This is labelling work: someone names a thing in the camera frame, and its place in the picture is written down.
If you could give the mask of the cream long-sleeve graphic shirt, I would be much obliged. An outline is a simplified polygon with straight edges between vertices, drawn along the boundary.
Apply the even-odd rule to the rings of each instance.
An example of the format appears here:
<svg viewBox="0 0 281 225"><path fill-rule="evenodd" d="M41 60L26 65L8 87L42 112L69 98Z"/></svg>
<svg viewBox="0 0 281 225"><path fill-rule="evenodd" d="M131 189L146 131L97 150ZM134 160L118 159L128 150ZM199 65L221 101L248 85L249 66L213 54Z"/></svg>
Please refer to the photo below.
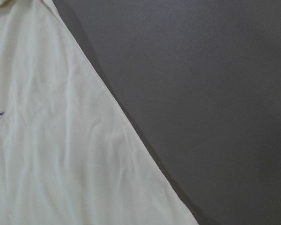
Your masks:
<svg viewBox="0 0 281 225"><path fill-rule="evenodd" d="M51 0L0 0L0 225L195 225Z"/></svg>

